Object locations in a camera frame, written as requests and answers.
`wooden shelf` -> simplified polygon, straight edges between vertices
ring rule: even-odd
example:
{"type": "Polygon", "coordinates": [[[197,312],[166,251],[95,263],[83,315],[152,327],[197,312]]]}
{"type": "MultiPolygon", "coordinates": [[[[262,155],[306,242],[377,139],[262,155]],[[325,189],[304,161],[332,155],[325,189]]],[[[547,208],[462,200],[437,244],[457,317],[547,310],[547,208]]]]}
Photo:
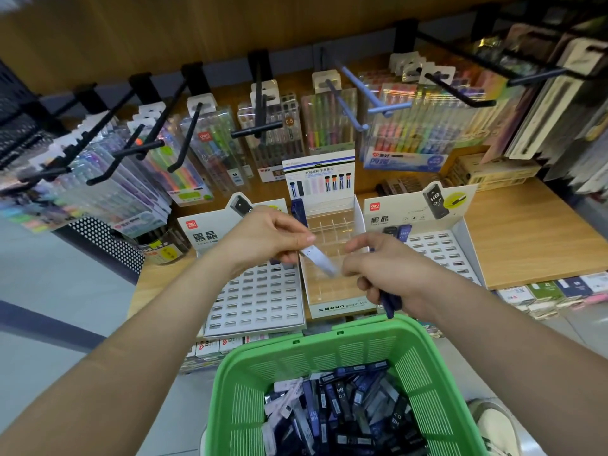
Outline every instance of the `wooden shelf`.
{"type": "Polygon", "coordinates": [[[35,0],[0,16],[0,57],[34,94],[52,95],[510,1],[35,0]]]}

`hand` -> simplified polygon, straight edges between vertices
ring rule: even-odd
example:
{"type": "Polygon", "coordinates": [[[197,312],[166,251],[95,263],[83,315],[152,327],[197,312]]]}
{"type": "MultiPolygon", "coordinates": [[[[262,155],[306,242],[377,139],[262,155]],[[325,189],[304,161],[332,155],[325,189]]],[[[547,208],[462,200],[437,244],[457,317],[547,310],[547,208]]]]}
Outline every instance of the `hand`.
{"type": "Polygon", "coordinates": [[[271,258],[297,264],[298,251],[314,234],[297,219],[268,206],[256,206],[214,247],[218,259],[232,260],[231,278],[271,258]]]}
{"type": "Polygon", "coordinates": [[[374,252],[346,256],[342,273],[361,275],[357,286],[367,291],[370,302],[380,304],[382,289],[401,296],[407,314],[424,322],[435,322],[437,307],[425,298],[425,289],[442,284],[453,272],[385,233],[363,233],[350,239],[344,248],[352,253],[366,246],[374,248],[374,252]]]}

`gray floor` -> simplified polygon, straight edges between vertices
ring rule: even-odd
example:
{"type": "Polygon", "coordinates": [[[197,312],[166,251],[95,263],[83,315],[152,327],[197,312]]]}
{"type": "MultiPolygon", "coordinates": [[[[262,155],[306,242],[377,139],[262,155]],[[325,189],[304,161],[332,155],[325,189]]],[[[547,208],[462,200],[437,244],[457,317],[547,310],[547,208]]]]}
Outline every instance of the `gray floor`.
{"type": "MultiPolygon", "coordinates": [[[[125,318],[134,286],[51,234],[33,235],[0,219],[0,299],[109,335],[125,318]]],[[[608,357],[608,304],[547,324],[608,357]]],[[[465,399],[495,398],[447,339],[436,341],[465,399]]],[[[82,355],[0,332],[0,432],[82,355]]],[[[141,456],[198,454],[213,373],[179,376],[141,456]]],[[[527,455],[542,455],[533,440],[527,455]]]]}

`white sneaker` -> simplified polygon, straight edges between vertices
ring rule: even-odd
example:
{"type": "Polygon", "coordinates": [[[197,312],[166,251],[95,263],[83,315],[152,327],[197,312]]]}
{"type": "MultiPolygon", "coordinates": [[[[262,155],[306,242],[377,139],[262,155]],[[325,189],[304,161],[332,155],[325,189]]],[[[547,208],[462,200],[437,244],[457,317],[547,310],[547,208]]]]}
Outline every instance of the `white sneaker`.
{"type": "Polygon", "coordinates": [[[517,432],[503,408],[489,401],[473,400],[469,403],[469,411],[489,454],[521,456],[517,432]]]}

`yellow label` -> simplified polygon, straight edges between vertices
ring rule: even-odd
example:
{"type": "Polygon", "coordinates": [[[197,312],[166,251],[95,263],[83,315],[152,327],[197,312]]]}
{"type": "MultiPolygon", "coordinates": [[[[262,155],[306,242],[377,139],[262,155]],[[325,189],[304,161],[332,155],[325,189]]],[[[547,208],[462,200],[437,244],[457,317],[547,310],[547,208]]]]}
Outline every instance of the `yellow label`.
{"type": "Polygon", "coordinates": [[[454,209],[462,206],[466,203],[466,193],[464,192],[454,192],[447,196],[447,198],[443,201],[443,206],[447,209],[454,209]]]}
{"type": "Polygon", "coordinates": [[[179,254],[171,246],[163,248],[161,250],[161,254],[163,255],[163,258],[165,258],[168,261],[172,261],[179,257],[179,254]]]}
{"type": "Polygon", "coordinates": [[[189,200],[191,198],[200,198],[201,194],[199,192],[186,192],[186,193],[178,193],[178,197],[182,200],[189,200]]]}

